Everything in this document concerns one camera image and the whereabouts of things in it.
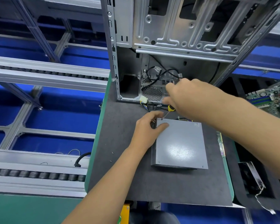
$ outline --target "pants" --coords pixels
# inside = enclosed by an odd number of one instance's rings
[[[146,214],[131,211],[129,224],[180,224],[180,222],[172,213],[150,210]]]

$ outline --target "motherboard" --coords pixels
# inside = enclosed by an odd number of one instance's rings
[[[257,108],[280,118],[280,85],[248,93],[246,99]]]

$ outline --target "person's left hand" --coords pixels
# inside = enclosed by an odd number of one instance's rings
[[[157,137],[168,126],[168,123],[162,123],[157,128],[153,129],[150,122],[154,119],[162,118],[164,115],[161,111],[152,111],[146,113],[141,119],[136,122],[133,138],[130,143],[130,148],[137,148],[143,151],[143,154],[153,145]]]

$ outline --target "human arm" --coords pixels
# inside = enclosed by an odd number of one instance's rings
[[[124,150],[112,168],[90,190],[86,197],[67,216],[63,224],[117,223],[137,166],[159,134],[169,125],[163,123],[152,129],[150,122],[161,118],[163,112],[153,111],[136,122],[128,148]]]
[[[280,119],[248,101],[193,79],[169,83],[171,104],[183,116],[205,122],[249,150],[280,178]]]

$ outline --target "person's left arm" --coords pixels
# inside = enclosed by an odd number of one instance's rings
[[[161,118],[163,112],[152,111],[136,122],[133,138],[112,168],[91,189],[86,197],[67,216],[67,223],[117,223],[137,166],[159,134],[169,125],[163,123],[152,129],[150,122]]]

